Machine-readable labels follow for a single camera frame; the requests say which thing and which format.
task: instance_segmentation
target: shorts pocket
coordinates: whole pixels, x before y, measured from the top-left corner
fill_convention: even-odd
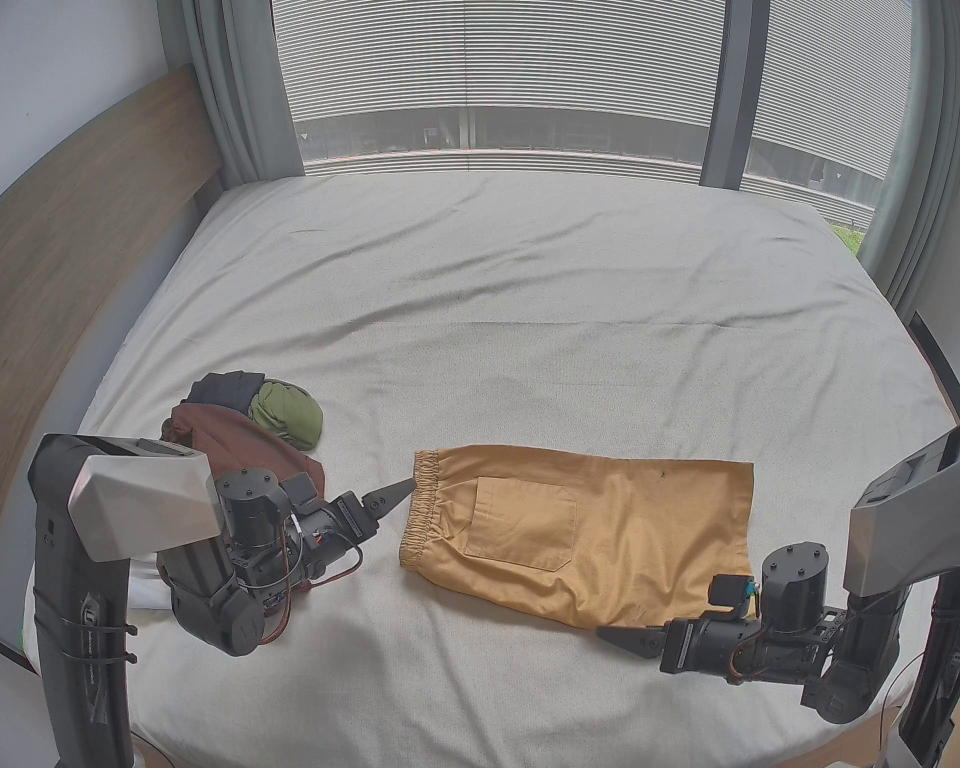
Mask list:
[[[478,477],[465,555],[557,570],[573,556],[577,502],[563,486]]]

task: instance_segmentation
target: grass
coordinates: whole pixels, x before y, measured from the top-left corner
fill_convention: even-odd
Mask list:
[[[843,240],[844,245],[850,249],[850,253],[856,255],[856,252],[860,250],[860,244],[863,242],[864,232],[861,232],[859,229],[851,229],[849,227],[843,227],[839,224],[831,224],[833,231],[837,233],[837,237]]]

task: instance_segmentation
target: folded green cloth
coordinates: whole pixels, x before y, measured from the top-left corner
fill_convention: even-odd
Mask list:
[[[316,447],[324,426],[324,412],[313,397],[285,381],[265,381],[253,396],[248,415],[297,450]]]

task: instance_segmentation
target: white bed sheet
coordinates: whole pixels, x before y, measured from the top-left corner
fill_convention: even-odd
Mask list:
[[[851,504],[952,425],[893,310],[812,208],[650,180],[233,190],[83,430],[157,435],[190,382],[241,368],[321,403],[312,455],[331,497],[408,476],[417,448],[470,443],[754,462],[755,571],[778,546],[821,541],[833,605]],[[662,675],[405,573],[406,516],[381,522],[358,574],[297,597],[286,634],[249,657],[168,612],[132,612],[134,728],[203,768],[761,766],[839,732],[796,687]],[[907,607],[897,670],[922,649],[931,595]]]

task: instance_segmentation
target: clothing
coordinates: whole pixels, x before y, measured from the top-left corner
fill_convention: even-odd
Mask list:
[[[162,440],[202,451],[214,479],[234,469],[263,467],[286,480],[306,472],[324,497],[324,468],[244,414],[221,405],[181,403],[163,423]]]
[[[573,627],[663,624],[749,574],[752,464],[508,445],[420,451],[400,564]]]
[[[221,405],[246,416],[251,400],[260,391],[265,378],[263,373],[246,371],[208,373],[200,381],[193,382],[190,394],[183,402]]]
[[[285,381],[265,381],[248,416],[297,450],[313,450],[324,426],[324,412],[313,397]]]

